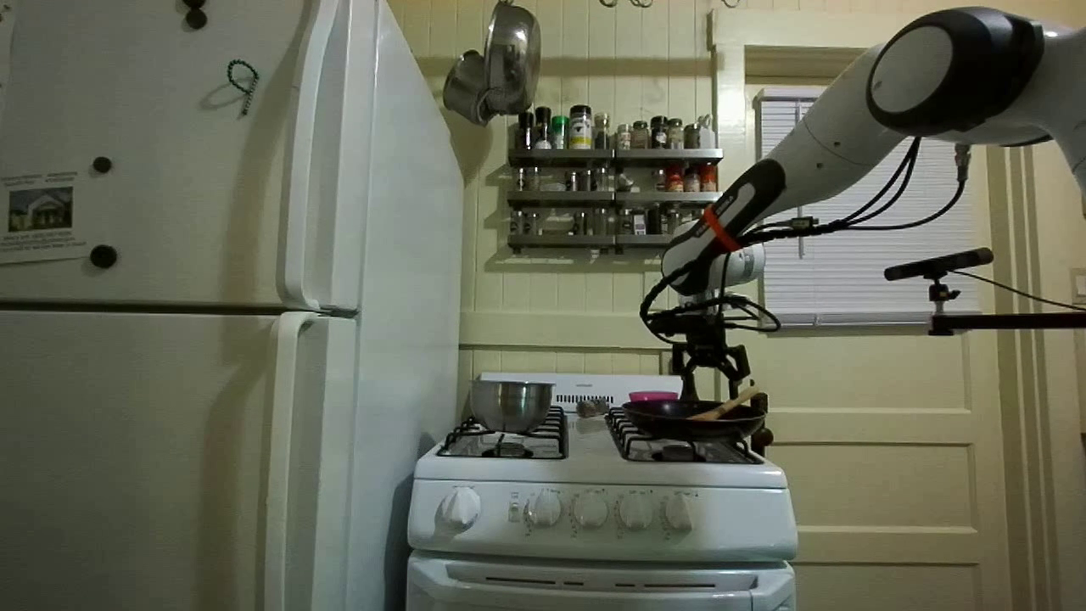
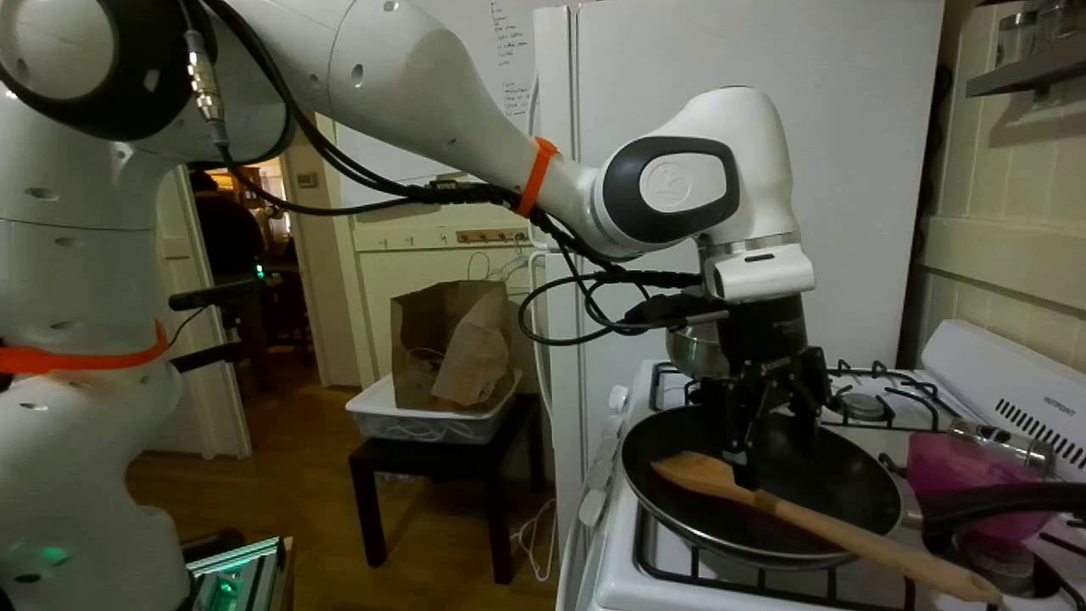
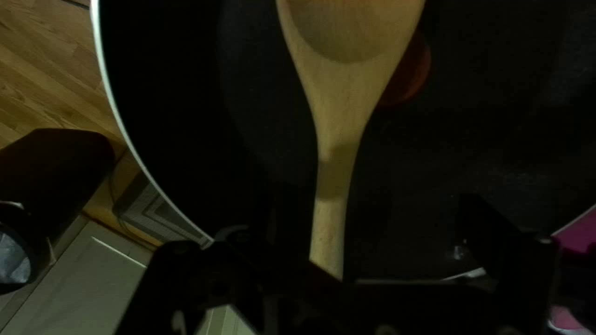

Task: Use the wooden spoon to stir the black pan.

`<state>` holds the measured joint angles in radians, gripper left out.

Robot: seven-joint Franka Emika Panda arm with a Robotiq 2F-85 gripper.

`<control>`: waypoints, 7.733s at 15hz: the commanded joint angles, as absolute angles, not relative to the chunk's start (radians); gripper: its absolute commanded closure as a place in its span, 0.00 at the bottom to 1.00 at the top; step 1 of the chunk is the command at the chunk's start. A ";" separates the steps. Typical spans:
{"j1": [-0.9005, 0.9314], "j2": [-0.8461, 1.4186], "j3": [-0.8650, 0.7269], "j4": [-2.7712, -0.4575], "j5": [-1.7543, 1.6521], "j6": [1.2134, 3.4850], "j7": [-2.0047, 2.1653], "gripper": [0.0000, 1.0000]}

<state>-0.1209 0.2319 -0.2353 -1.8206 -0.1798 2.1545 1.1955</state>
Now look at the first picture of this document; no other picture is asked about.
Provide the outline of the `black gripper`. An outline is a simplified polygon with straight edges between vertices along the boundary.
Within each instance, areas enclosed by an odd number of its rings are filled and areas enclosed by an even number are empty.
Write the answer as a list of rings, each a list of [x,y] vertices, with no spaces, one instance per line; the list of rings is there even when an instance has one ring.
[[[714,370],[725,380],[725,393],[735,393],[751,378],[751,358],[743,348],[725,344],[725,329],[718,323],[687,320],[679,326],[679,339],[673,344],[669,370],[683,380],[683,396],[696,401],[696,374]]]

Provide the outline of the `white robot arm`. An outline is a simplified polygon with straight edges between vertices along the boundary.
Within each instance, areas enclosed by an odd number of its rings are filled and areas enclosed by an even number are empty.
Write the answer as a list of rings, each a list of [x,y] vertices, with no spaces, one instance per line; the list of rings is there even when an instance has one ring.
[[[707,291],[723,286],[723,269],[776,242],[764,220],[842,194],[903,139],[963,150],[1056,143],[1086,186],[1086,32],[1053,32],[996,6],[911,21],[849,65],[764,161],[669,242],[643,323],[687,332],[700,351],[714,329]]]

